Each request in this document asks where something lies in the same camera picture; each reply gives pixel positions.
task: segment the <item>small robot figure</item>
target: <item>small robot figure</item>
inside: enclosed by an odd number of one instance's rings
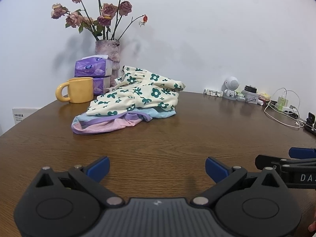
[[[227,77],[225,80],[227,89],[224,91],[223,97],[230,100],[236,100],[236,89],[239,86],[238,79],[235,77]]]

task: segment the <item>cream fabric with green flowers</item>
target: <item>cream fabric with green flowers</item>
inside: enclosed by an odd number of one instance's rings
[[[179,91],[185,88],[180,81],[156,75],[145,69],[123,67],[123,76],[111,92],[100,95],[90,103],[87,115],[117,115],[134,108],[161,107],[174,110]]]

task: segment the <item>pink cloth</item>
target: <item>pink cloth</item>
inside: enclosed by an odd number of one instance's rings
[[[98,133],[112,132],[115,130],[125,128],[127,126],[135,126],[141,121],[142,121],[141,118],[132,119],[132,120],[129,120],[126,118],[117,118],[111,121],[106,121],[99,124],[91,125],[84,129],[78,122],[73,125],[73,128],[77,130],[78,132],[81,132],[84,134],[98,134]]]

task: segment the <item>wooden table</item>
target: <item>wooden table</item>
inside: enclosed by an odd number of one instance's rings
[[[55,101],[0,137],[0,236],[20,236],[13,211],[42,166],[64,171],[107,155],[111,171],[102,184],[123,198],[191,199],[214,184],[204,169],[208,156],[257,171],[258,154],[288,157],[290,147],[316,146],[313,135],[273,121],[259,105],[204,94],[181,92],[171,118],[106,134],[73,134],[74,116],[87,107]],[[313,219],[315,190],[291,192],[303,213],[295,236],[312,236],[307,227]]]

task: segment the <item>mug handle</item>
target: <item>mug handle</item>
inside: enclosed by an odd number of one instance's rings
[[[58,101],[61,101],[61,102],[70,101],[70,97],[64,97],[61,94],[61,91],[67,86],[69,86],[69,82],[62,83],[62,84],[60,84],[60,86],[57,87],[55,95],[56,95],[56,98]]]

